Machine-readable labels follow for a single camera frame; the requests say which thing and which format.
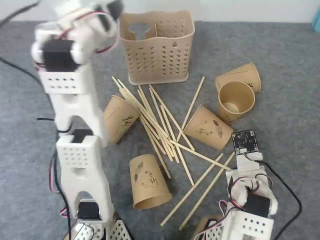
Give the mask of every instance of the basket handle hole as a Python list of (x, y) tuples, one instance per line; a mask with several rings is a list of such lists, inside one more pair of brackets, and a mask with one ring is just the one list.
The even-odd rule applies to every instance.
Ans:
[(150, 29), (150, 25), (144, 22), (135, 22), (128, 27), (128, 30), (135, 34), (136, 41), (146, 39), (146, 33)]

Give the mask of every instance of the black circuit board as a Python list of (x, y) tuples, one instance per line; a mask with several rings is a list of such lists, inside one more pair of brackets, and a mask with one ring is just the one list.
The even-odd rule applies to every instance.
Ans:
[(259, 151), (256, 134), (252, 129), (232, 133), (232, 142), (236, 155)]

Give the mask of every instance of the tipped over paper cup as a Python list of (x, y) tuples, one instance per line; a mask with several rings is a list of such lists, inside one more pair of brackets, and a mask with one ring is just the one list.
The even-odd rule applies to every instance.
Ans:
[(245, 82), (230, 81), (220, 88), (218, 99), (218, 116), (231, 124), (253, 108), (256, 96)]
[(108, 141), (116, 144), (137, 120), (140, 113), (121, 97), (113, 95), (104, 111)]
[(233, 131), (230, 126), (201, 104), (183, 132), (212, 148), (222, 150)]
[(135, 209), (150, 209), (172, 199), (173, 195), (169, 192), (155, 156), (137, 156), (129, 166)]
[(252, 62), (217, 76), (215, 78), (215, 87), (219, 92), (224, 84), (233, 81), (240, 81), (248, 84), (255, 93), (260, 93), (261, 91), (260, 75)]

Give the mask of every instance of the gray felt mat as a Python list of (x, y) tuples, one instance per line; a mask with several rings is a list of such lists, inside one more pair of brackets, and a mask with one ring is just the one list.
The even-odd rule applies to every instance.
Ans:
[[(13, 22), (1, 29), (0, 55), (36, 73), (30, 57), (36, 22)], [(189, 79), (184, 83), (155, 85), (179, 123), (202, 76), (206, 76), (195, 109), (204, 103), (217, 110), (214, 77), (249, 61), (256, 64), (262, 92), (248, 114), (233, 124), (236, 131), (254, 129), (259, 146), (274, 169), (300, 197), (301, 217), (283, 234), (282, 240), (319, 239), (319, 121), (320, 121), (320, 34), (310, 24), (290, 23), (212, 23), (196, 22)], [(109, 55), (95, 56), (94, 74), (101, 108), (113, 94), (119, 94), (111, 76), (128, 83), (128, 72), (120, 47)], [(148, 88), (145, 93), (150, 97)], [(59, 216), (64, 207), (59, 195), (49, 192), (48, 167), (54, 151), (52, 122), (37, 117), (53, 117), (42, 89), (25, 74), (0, 63), (0, 235), (2, 240), (60, 240), (67, 232), (67, 221)], [(198, 152), (215, 158), (219, 152), (192, 139)], [(229, 143), (221, 162), (232, 152)], [(130, 159), (154, 150), (140, 122), (136, 122), (119, 145), (109, 145), (103, 154), (103, 168), (110, 183), (115, 210), (136, 240), (190, 239), (198, 221), (207, 214), (218, 214), (217, 202), (227, 198), (222, 176), (183, 231), (178, 227), (218, 168), (192, 193), (164, 227), (160, 222), (178, 203), (191, 185), (182, 164), (166, 157), (172, 180), (168, 181), (173, 199), (159, 207), (133, 209), (129, 175)], [(196, 181), (209, 163), (183, 152)], [(278, 213), (273, 235), (298, 209), (297, 203), (274, 179)]]

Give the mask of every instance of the plastic basket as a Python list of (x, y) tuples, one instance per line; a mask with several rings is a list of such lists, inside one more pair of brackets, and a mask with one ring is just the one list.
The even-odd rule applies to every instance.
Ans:
[[(136, 34), (129, 30), (131, 25), (137, 23), (149, 27), (142, 40), (136, 40)], [(195, 25), (188, 11), (124, 13), (119, 24), (131, 84), (174, 83), (188, 79), (195, 33)]]

